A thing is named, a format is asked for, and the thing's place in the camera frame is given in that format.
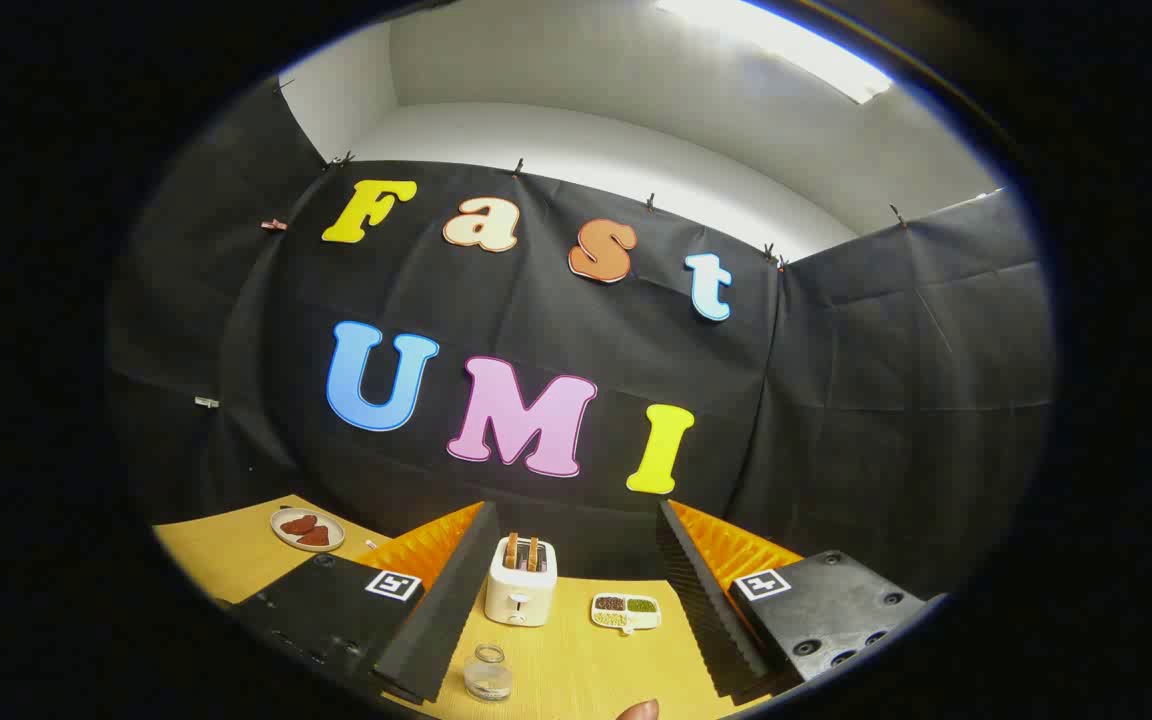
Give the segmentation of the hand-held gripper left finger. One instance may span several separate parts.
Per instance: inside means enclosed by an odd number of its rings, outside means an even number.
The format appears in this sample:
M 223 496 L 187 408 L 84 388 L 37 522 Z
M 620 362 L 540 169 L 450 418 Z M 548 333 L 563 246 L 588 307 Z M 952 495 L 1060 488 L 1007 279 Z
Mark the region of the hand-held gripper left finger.
M 362 697 L 442 692 L 488 574 L 493 502 L 311 507 L 326 544 L 285 541 L 296 506 L 228 511 L 214 569 L 230 616 L 271 650 Z

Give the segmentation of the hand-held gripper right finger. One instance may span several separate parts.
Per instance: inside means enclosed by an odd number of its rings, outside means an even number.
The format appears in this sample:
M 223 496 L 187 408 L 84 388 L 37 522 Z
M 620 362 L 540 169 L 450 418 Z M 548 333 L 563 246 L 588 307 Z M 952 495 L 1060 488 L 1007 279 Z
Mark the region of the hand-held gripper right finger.
M 660 502 L 655 533 L 710 680 L 735 702 L 836 675 L 940 602 L 846 552 L 801 556 L 673 500 Z

